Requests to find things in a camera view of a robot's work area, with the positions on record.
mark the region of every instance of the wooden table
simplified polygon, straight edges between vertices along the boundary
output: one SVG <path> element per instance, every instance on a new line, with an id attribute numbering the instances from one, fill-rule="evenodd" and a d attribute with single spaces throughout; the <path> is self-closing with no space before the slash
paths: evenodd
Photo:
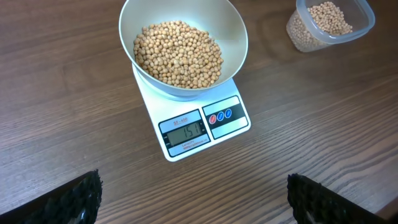
<path id="1" fill-rule="evenodd" d="M 121 47 L 123 0 L 2 1 L 0 213 L 97 168 L 97 223 L 294 223 L 296 172 L 371 212 L 396 198 L 397 1 L 369 0 L 369 34 L 309 54 L 285 31 L 295 1 L 232 3 L 252 128 L 171 163 Z"/>

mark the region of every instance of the blue button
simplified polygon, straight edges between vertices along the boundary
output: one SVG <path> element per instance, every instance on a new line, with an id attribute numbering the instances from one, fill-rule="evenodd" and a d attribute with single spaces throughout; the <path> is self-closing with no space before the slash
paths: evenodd
<path id="1" fill-rule="evenodd" d="M 231 115 L 232 115 L 231 109 L 228 109 L 228 110 L 225 111 L 225 118 L 230 118 Z"/>
<path id="2" fill-rule="evenodd" d="M 218 113 L 218 115 L 217 115 L 217 120 L 218 120 L 218 121 L 224 120 L 224 112 L 221 111 L 221 112 Z"/>

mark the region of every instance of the bowl rim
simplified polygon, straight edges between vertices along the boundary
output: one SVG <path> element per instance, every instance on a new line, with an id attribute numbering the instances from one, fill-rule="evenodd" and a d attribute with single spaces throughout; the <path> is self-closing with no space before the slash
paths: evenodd
<path id="1" fill-rule="evenodd" d="M 203 91 L 203 90 L 210 90 L 210 89 L 212 89 L 212 88 L 215 88 L 215 87 L 217 87 L 217 86 L 220 86 L 221 84 L 227 82 L 229 79 L 233 78 L 233 77 L 240 71 L 240 69 L 242 69 L 242 66 L 243 66 L 244 62 L 246 61 L 246 57 L 248 56 L 248 50 L 249 50 L 248 30 L 246 29 L 246 25 L 244 24 L 243 18 L 242 18 L 242 16 L 240 15 L 239 11 L 235 8 L 235 6 L 234 6 L 229 0 L 224 0 L 224 1 L 228 2 L 228 3 L 232 6 L 232 8 L 235 10 L 236 13 L 238 13 L 238 16 L 239 16 L 239 18 L 240 18 L 240 20 L 241 20 L 241 22 L 242 22 L 242 24 L 243 24 L 243 27 L 244 27 L 244 33 L 245 33 L 245 35 L 246 35 L 246 51 L 245 51 L 245 53 L 244 53 L 244 57 L 243 57 L 242 63 L 240 64 L 240 66 L 238 67 L 238 69 L 236 69 L 236 71 L 235 71 L 229 78 L 227 78 L 226 80 L 222 81 L 221 83 L 219 83 L 219 84 L 217 84 L 217 85 L 212 85 L 212 86 L 210 86 L 210 87 L 206 87 L 206 88 L 197 88 L 197 89 L 192 89 L 192 88 L 187 89 L 187 88 L 182 88 L 182 87 L 177 87 L 177 86 L 169 85 L 169 84 L 167 84 L 167 83 L 161 82 L 161 81 L 159 81 L 158 79 L 152 77 L 152 76 L 149 75 L 147 72 L 145 72 L 144 69 L 142 69 L 142 68 L 136 63 L 136 61 L 133 59 L 133 57 L 129 54 L 129 52 L 127 51 L 127 47 L 126 47 L 126 45 L 124 44 L 124 41 L 123 41 L 123 38 L 122 38 L 121 20 L 122 20 L 122 15 L 123 15 L 123 12 L 124 12 L 124 8 L 127 6 L 127 3 L 128 3 L 129 1 L 130 1 L 130 0 L 127 0 L 127 1 L 124 3 L 123 8 L 122 8 L 122 10 L 121 10 L 121 12 L 120 12 L 120 16 L 119 16 L 119 36 L 120 36 L 120 41 L 122 42 L 122 46 L 123 46 L 123 49 L 124 49 L 125 53 L 126 53 L 127 56 L 130 58 L 132 64 L 136 67 L 136 69 L 139 69 L 140 75 L 145 74 L 147 77 L 153 79 L 153 81 L 158 82 L 158 83 L 160 83 L 161 85 L 164 85 L 164 86 L 167 86 L 167 87 L 170 87 L 170 88 L 174 88 L 174 89 L 176 89 L 176 90 Z"/>

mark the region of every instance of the scale label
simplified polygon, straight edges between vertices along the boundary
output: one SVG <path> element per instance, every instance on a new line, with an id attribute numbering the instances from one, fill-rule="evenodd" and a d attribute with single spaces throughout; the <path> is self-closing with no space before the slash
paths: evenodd
<path id="1" fill-rule="evenodd" d="M 171 130 L 185 126 L 194 121 L 198 121 L 200 119 L 201 119 L 201 116 L 200 116 L 199 111 L 195 110 L 195 111 L 180 115 L 178 117 L 169 119 L 167 121 L 164 121 L 159 124 L 159 128 L 162 131 L 162 133 L 166 133 Z"/>
<path id="2" fill-rule="evenodd" d="M 169 153 L 170 153 L 170 156 L 174 157 L 183 152 L 189 151 L 191 149 L 199 147 L 199 146 L 203 145 L 204 143 L 208 143 L 208 142 L 210 142 L 209 135 L 204 134 L 195 139 L 192 139 L 190 141 L 179 144 L 178 146 L 174 146 L 173 148 L 170 148 Z"/>

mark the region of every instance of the red button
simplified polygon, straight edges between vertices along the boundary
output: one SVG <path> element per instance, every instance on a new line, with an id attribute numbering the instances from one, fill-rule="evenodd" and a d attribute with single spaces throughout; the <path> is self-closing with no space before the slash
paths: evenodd
<path id="1" fill-rule="evenodd" d="M 216 123 L 216 121 L 217 121 L 217 117 L 216 117 L 216 115 L 211 115 L 210 116 L 210 118 L 209 118 L 209 123 L 210 124 L 214 124 L 214 123 Z"/>

